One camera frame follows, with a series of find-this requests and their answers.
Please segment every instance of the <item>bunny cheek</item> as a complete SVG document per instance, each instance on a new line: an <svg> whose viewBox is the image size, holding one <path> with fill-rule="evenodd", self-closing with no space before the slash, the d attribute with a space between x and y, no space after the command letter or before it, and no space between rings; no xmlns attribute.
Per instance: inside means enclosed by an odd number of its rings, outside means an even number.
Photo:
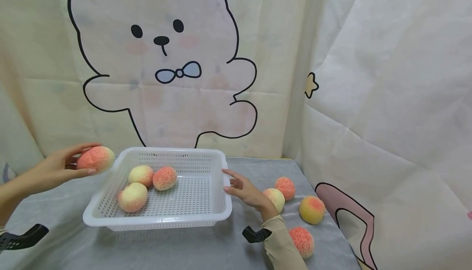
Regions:
<svg viewBox="0 0 472 270"><path fill-rule="evenodd" d="M132 40L125 44L125 50L133 56L142 56L148 52L149 47L142 40Z"/></svg>
<svg viewBox="0 0 472 270"><path fill-rule="evenodd" d="M183 49L192 49L200 45L200 39L196 35L182 35L178 44Z"/></svg>

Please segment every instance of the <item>yellow star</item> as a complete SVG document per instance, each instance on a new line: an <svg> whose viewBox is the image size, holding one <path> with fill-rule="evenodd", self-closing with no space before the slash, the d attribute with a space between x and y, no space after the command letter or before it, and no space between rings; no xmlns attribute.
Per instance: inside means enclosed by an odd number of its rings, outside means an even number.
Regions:
<svg viewBox="0 0 472 270"><path fill-rule="evenodd" d="M305 96L308 99L311 99L311 95L313 95L313 92L318 90L319 87L320 86L318 86L317 82L315 81L315 74L313 72L310 72L306 80Z"/></svg>

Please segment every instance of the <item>pink peach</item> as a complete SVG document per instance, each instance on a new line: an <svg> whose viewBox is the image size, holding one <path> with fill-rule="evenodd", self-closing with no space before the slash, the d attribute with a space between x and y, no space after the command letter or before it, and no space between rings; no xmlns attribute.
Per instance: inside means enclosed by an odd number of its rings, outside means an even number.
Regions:
<svg viewBox="0 0 472 270"><path fill-rule="evenodd" d="M128 176L128 183L141 183L146 187L152 185L154 170L149 166L137 166L131 170Z"/></svg>
<svg viewBox="0 0 472 270"><path fill-rule="evenodd" d="M174 168L162 167L152 177L154 188L159 191L167 190L177 183L177 173Z"/></svg>
<svg viewBox="0 0 472 270"><path fill-rule="evenodd" d="M105 146L92 147L77 159L77 169L93 168L97 173L108 170L115 162L115 153Z"/></svg>
<svg viewBox="0 0 472 270"><path fill-rule="evenodd" d="M126 212L139 211L147 201L147 188L141 183L131 183L118 193L118 206Z"/></svg>
<svg viewBox="0 0 472 270"><path fill-rule="evenodd" d="M325 205L316 196L307 196L298 207L301 218L310 224L318 224L323 220Z"/></svg>
<svg viewBox="0 0 472 270"><path fill-rule="evenodd" d="M302 258L306 259L313 255L315 242L310 232L303 227L295 227L288 232L292 238L295 248L298 249Z"/></svg>
<svg viewBox="0 0 472 270"><path fill-rule="evenodd" d="M285 198L282 192L279 189L269 188L264 190L263 194L274 204L277 211L281 213L285 205Z"/></svg>
<svg viewBox="0 0 472 270"><path fill-rule="evenodd" d="M277 179L275 181L275 188L279 189L280 192L282 192L286 201L294 198L295 196L294 182L292 182L292 180L287 177L280 177L279 179Z"/></svg>

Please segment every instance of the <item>bunny eye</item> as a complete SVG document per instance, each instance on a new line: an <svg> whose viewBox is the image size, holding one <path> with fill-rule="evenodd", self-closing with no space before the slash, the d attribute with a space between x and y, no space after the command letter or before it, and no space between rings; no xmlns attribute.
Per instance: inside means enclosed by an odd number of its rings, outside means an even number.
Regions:
<svg viewBox="0 0 472 270"><path fill-rule="evenodd" d="M134 37L137 39L140 39L143 37L143 30L139 27L139 25L131 25L131 33L133 34Z"/></svg>
<svg viewBox="0 0 472 270"><path fill-rule="evenodd" d="M178 33L181 33L182 31L184 31L184 24L179 19L175 19L172 25L174 26L174 30L177 31Z"/></svg>

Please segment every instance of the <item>fabric backdrop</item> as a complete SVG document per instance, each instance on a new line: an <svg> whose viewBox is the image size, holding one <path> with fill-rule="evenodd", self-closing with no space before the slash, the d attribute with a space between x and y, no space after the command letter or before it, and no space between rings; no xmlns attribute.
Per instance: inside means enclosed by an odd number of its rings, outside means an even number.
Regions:
<svg viewBox="0 0 472 270"><path fill-rule="evenodd" d="M2 181L82 141L285 156L363 270L470 269L471 3L0 0Z"/></svg>

